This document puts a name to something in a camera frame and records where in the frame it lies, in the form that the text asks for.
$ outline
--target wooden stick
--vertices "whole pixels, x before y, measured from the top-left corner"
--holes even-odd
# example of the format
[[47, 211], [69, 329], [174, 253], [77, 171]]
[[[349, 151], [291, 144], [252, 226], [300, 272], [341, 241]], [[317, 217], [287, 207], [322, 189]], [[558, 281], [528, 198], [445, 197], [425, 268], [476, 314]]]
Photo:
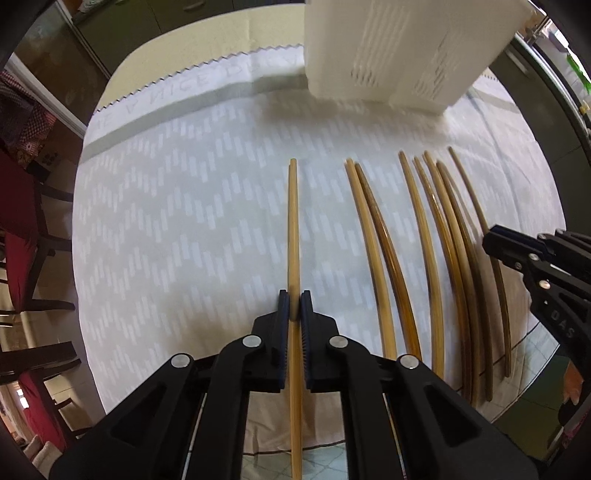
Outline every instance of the wooden stick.
[[423, 360], [423, 357], [421, 356], [421, 345], [418, 341], [417, 325], [414, 321], [413, 308], [410, 303], [410, 296], [408, 295], [404, 276], [402, 275], [402, 268], [400, 268], [400, 263], [398, 262], [392, 239], [388, 233], [384, 217], [382, 217], [382, 213], [379, 211], [378, 203], [375, 201], [369, 182], [365, 177], [363, 168], [359, 163], [355, 164], [355, 170], [357, 171], [361, 188], [365, 195], [365, 200], [368, 203], [369, 213], [371, 213], [374, 227], [378, 234], [379, 244], [382, 247], [382, 253], [384, 254], [386, 269], [388, 270], [390, 283], [392, 284], [392, 291], [396, 298], [400, 322], [402, 324], [404, 342], [408, 353], [414, 355], [419, 360]]
[[291, 437], [291, 477], [301, 480], [301, 395], [302, 395], [302, 347], [301, 328], [298, 320], [300, 304], [300, 227], [297, 198], [297, 163], [290, 161], [288, 176], [287, 210], [287, 287], [290, 295], [290, 322], [288, 332], [289, 386], [290, 386], [290, 437]]
[[355, 205], [357, 206], [357, 213], [359, 215], [361, 230], [363, 231], [363, 238], [365, 239], [365, 248], [368, 255], [369, 271], [371, 272], [372, 281], [374, 282], [375, 300], [378, 306], [379, 331], [382, 337], [382, 351], [384, 357], [396, 360], [396, 338], [394, 336], [392, 309], [390, 307], [390, 297], [386, 285], [384, 268], [382, 267], [382, 259], [379, 255], [378, 241], [376, 240], [372, 229], [369, 208], [365, 201], [365, 197], [363, 196], [363, 190], [353, 160], [348, 158], [345, 163], [345, 168], [347, 170], [347, 175], [349, 176], [349, 183], [351, 185], [351, 191], [353, 192]]
[[[470, 182], [470, 178], [466, 174], [466, 170], [464, 170], [464, 166], [460, 161], [460, 158], [456, 155], [456, 152], [452, 147], [449, 147], [449, 153], [452, 156], [454, 163], [460, 175], [462, 176], [462, 180], [464, 181], [464, 185], [468, 190], [468, 194], [470, 195], [470, 199], [472, 200], [472, 205], [474, 205], [474, 210], [476, 210], [476, 216], [478, 217], [478, 222], [480, 223], [480, 228], [482, 229], [482, 233], [485, 235], [488, 230], [488, 223], [484, 216], [484, 212], [482, 207], [480, 206], [480, 202], [478, 201], [478, 197], [476, 196], [476, 192], [472, 187], [472, 182]], [[513, 361], [511, 356], [511, 322], [509, 320], [509, 307], [507, 304], [507, 295], [505, 293], [505, 283], [503, 282], [503, 274], [501, 273], [501, 264], [500, 262], [493, 257], [489, 257], [491, 259], [491, 267], [492, 273], [495, 276], [495, 284], [496, 284], [496, 293], [499, 297], [499, 306], [501, 307], [501, 321], [503, 324], [503, 343], [505, 346], [505, 376], [510, 377], [513, 371]]]
[[427, 216], [418, 195], [417, 183], [414, 181], [413, 172], [410, 169], [404, 152], [398, 153], [402, 172], [407, 182], [408, 192], [413, 203], [414, 214], [417, 218], [418, 235], [421, 239], [423, 258], [425, 260], [425, 272], [429, 290], [429, 306], [431, 314], [431, 369], [440, 377], [443, 377], [445, 362], [445, 345], [443, 336], [443, 302], [441, 300], [441, 288], [439, 287], [439, 274], [435, 251], [431, 241], [431, 233], [427, 224]]
[[454, 195], [454, 189], [457, 190], [456, 184], [453, 181], [449, 170], [444, 163], [438, 161], [437, 168], [443, 178], [443, 184], [447, 190], [447, 194], [452, 202], [452, 208], [456, 214], [458, 224], [460, 225], [460, 231], [462, 233], [462, 239], [464, 246], [466, 247], [466, 253], [468, 255], [468, 263], [470, 264], [470, 270], [472, 272], [472, 278], [474, 280], [474, 288], [476, 291], [476, 303], [478, 305], [478, 320], [480, 327], [480, 334], [482, 335], [482, 341], [484, 344], [484, 379], [485, 379], [485, 395], [488, 401], [492, 400], [493, 393], [493, 373], [492, 373], [492, 339], [491, 339], [491, 320], [488, 316], [488, 306], [486, 304], [486, 294], [484, 292], [484, 284], [482, 282], [482, 272], [480, 271], [480, 264], [476, 256], [476, 249], [472, 238], [468, 232], [466, 222], [462, 215], [462, 209]]
[[433, 183], [437, 196], [443, 207], [447, 219], [447, 225], [452, 235], [453, 245], [456, 250], [456, 256], [460, 265], [460, 272], [462, 273], [462, 283], [464, 285], [464, 293], [466, 297], [466, 304], [468, 307], [468, 320], [470, 325], [470, 342], [472, 352], [472, 392], [470, 394], [470, 401], [472, 405], [478, 403], [478, 393], [480, 390], [480, 331], [478, 322], [478, 304], [476, 302], [476, 292], [474, 288], [474, 280], [472, 278], [472, 271], [470, 270], [470, 264], [468, 263], [468, 257], [466, 253], [466, 247], [462, 239], [462, 232], [456, 215], [454, 214], [452, 202], [447, 194], [447, 190], [441, 179], [435, 162], [431, 158], [429, 152], [424, 154], [425, 161]]
[[431, 183], [427, 174], [423, 170], [421, 163], [417, 157], [414, 157], [414, 167], [417, 169], [418, 176], [423, 184], [423, 189], [431, 213], [435, 219], [437, 232], [439, 233], [439, 240], [443, 255], [447, 265], [447, 272], [449, 274], [450, 282], [452, 284], [452, 292], [456, 301], [457, 322], [460, 332], [460, 348], [462, 352], [462, 380], [463, 380], [463, 395], [464, 398], [470, 400], [472, 394], [472, 346], [470, 344], [470, 327], [468, 325], [468, 307], [466, 305], [466, 296], [464, 293], [464, 285], [462, 283], [462, 273], [460, 272], [460, 265], [456, 256], [456, 250], [453, 246], [452, 235], [449, 232], [447, 223], [437, 203], [435, 193], [431, 187]]

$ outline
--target light wooden stick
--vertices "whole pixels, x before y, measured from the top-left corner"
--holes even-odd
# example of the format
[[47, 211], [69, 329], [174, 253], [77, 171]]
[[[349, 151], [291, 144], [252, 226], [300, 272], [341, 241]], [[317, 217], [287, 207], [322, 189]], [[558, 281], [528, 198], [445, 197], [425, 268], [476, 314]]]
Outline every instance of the light wooden stick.
[[468, 325], [468, 310], [466, 305], [466, 296], [464, 294], [464, 285], [462, 283], [462, 274], [460, 272], [460, 265], [457, 260], [456, 250], [453, 246], [452, 235], [449, 232], [445, 218], [439, 208], [435, 193], [431, 187], [431, 183], [427, 174], [423, 170], [419, 159], [414, 157], [414, 167], [417, 169], [418, 176], [423, 184], [423, 190], [427, 196], [431, 213], [435, 219], [437, 232], [439, 233], [439, 240], [441, 248], [447, 265], [447, 272], [449, 274], [450, 282], [452, 284], [452, 292], [456, 302], [457, 322], [460, 332], [460, 348], [462, 352], [462, 380], [463, 380], [463, 395], [464, 398], [470, 400], [472, 393], [472, 346], [470, 344], [470, 327]]
[[456, 250], [456, 256], [460, 265], [460, 272], [462, 273], [462, 283], [464, 285], [464, 293], [466, 297], [466, 304], [468, 307], [468, 319], [470, 325], [470, 342], [472, 352], [472, 392], [470, 394], [470, 401], [472, 405], [478, 403], [478, 392], [480, 390], [480, 329], [478, 321], [478, 304], [476, 302], [476, 292], [474, 288], [474, 280], [472, 278], [472, 271], [470, 270], [470, 264], [468, 263], [468, 257], [466, 253], [466, 247], [462, 239], [462, 233], [456, 215], [454, 214], [453, 207], [447, 190], [441, 179], [435, 162], [431, 158], [429, 152], [424, 154], [425, 161], [433, 183], [437, 196], [443, 207], [447, 219], [447, 225], [452, 235], [453, 245]]
[[410, 303], [410, 297], [404, 282], [404, 276], [402, 275], [402, 269], [392, 244], [392, 239], [388, 233], [388, 228], [382, 217], [382, 213], [379, 211], [378, 203], [375, 201], [374, 194], [369, 186], [369, 182], [365, 177], [363, 168], [359, 163], [355, 164], [355, 170], [361, 182], [361, 188], [365, 195], [365, 200], [368, 203], [369, 213], [371, 213], [372, 220], [374, 221], [374, 227], [378, 234], [379, 244], [382, 247], [382, 253], [384, 254], [384, 260], [386, 263], [386, 269], [390, 277], [390, 283], [392, 284], [392, 290], [394, 297], [396, 298], [396, 306], [398, 308], [398, 314], [400, 316], [400, 322], [402, 324], [402, 332], [404, 334], [404, 342], [408, 353], [416, 356], [419, 360], [423, 360], [421, 356], [421, 345], [418, 341], [417, 325], [414, 321], [413, 308]]
[[435, 251], [431, 241], [431, 233], [423, 203], [418, 194], [417, 183], [414, 181], [413, 172], [410, 169], [404, 152], [398, 153], [402, 172], [407, 182], [408, 192], [413, 203], [414, 214], [417, 218], [418, 235], [421, 239], [423, 258], [425, 260], [425, 272], [429, 290], [429, 307], [431, 314], [431, 368], [440, 377], [443, 377], [445, 362], [445, 345], [443, 336], [443, 303], [441, 300], [441, 288], [439, 287], [439, 274], [435, 260]]
[[378, 241], [376, 240], [372, 229], [369, 208], [365, 201], [365, 197], [363, 196], [363, 190], [353, 160], [348, 158], [345, 167], [347, 169], [347, 175], [349, 176], [351, 191], [353, 192], [353, 198], [355, 200], [355, 205], [357, 206], [357, 213], [361, 223], [361, 230], [363, 231], [363, 237], [365, 239], [369, 271], [371, 272], [372, 281], [374, 282], [375, 300], [378, 306], [379, 330], [382, 337], [382, 351], [384, 357], [396, 360], [396, 338], [394, 336], [392, 309], [390, 307], [390, 297], [386, 285], [384, 268], [382, 267], [382, 259], [379, 255]]
[[298, 320], [300, 304], [300, 227], [297, 199], [297, 163], [290, 161], [288, 176], [287, 210], [287, 287], [290, 295], [290, 322], [288, 332], [289, 386], [290, 386], [290, 436], [291, 436], [291, 477], [301, 480], [301, 395], [302, 395], [302, 347], [301, 327]]

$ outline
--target red chair cushion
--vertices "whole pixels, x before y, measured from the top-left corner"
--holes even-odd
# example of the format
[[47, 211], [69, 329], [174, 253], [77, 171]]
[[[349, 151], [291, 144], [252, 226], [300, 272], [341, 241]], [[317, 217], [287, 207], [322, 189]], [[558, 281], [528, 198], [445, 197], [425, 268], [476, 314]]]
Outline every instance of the red chair cushion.
[[6, 232], [4, 241], [8, 292], [12, 300], [12, 307], [16, 312], [22, 312], [25, 310], [29, 272], [35, 260], [37, 244], [31, 244], [8, 232]]
[[6, 231], [8, 291], [17, 312], [25, 310], [28, 276], [41, 233], [47, 233], [35, 179], [0, 150], [0, 227]]
[[29, 404], [24, 414], [31, 430], [41, 442], [51, 442], [62, 453], [76, 441], [64, 418], [53, 403], [39, 374], [27, 371], [18, 377], [18, 383]]
[[36, 245], [40, 200], [35, 179], [0, 150], [0, 227]]

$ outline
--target metal screw head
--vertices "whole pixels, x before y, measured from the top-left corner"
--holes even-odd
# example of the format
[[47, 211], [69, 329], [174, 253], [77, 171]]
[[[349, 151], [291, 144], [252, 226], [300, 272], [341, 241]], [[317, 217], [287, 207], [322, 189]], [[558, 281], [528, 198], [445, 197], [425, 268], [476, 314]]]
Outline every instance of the metal screw head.
[[412, 370], [413, 368], [418, 367], [418, 358], [414, 355], [403, 355], [400, 357], [400, 365], [402, 365], [404, 368]]
[[174, 368], [185, 368], [189, 363], [191, 363], [191, 359], [189, 358], [188, 355], [185, 355], [184, 353], [180, 353], [178, 355], [175, 355], [170, 360], [170, 364]]
[[335, 348], [345, 348], [349, 344], [349, 341], [345, 337], [335, 335], [329, 340], [329, 343]]
[[256, 348], [262, 343], [261, 337], [257, 335], [249, 335], [242, 339], [242, 344], [248, 348]]

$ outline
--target table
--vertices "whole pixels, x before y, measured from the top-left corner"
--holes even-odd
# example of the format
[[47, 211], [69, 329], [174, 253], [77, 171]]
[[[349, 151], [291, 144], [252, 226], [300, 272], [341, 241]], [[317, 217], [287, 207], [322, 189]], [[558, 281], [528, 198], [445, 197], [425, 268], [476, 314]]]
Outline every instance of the table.
[[[214, 33], [229, 43], [212, 42]], [[207, 51], [193, 49], [205, 38]], [[73, 212], [80, 324], [107, 411], [172, 354], [217, 353], [247, 334], [256, 316], [274, 310], [287, 278], [289, 156], [301, 165], [302, 286], [312, 290], [317, 311], [334, 316], [342, 334], [374, 353], [381, 352], [375, 302], [342, 168], [346, 156], [362, 162], [381, 201], [427, 364], [428, 292], [396, 150], [419, 154], [428, 147], [449, 165], [443, 154], [452, 142], [491, 223], [530, 235], [564, 226], [539, 146], [490, 72], [442, 117], [322, 102], [305, 90], [303, 48], [297, 46], [302, 39], [303, 6], [223, 15], [142, 46], [109, 83], [100, 103], [108, 106], [95, 114], [85, 138]], [[295, 46], [236, 54], [286, 44]], [[190, 54], [183, 58], [176, 51]], [[220, 56], [227, 58], [209, 61]], [[201, 65], [183, 70], [192, 64]], [[443, 254], [436, 253], [446, 311], [446, 381], [459, 388], [452, 295]], [[516, 367], [504, 379], [501, 362], [496, 364], [495, 397], [479, 407], [490, 420], [515, 401], [556, 349], [528, 314], [520, 275], [504, 269], [504, 277]], [[490, 279], [485, 283], [494, 290]], [[500, 320], [493, 323], [498, 360]], [[399, 323], [396, 329], [403, 352]], [[253, 395], [245, 451], [288, 448], [286, 412], [285, 396]], [[334, 395], [307, 398], [304, 418], [305, 446], [343, 439]]]

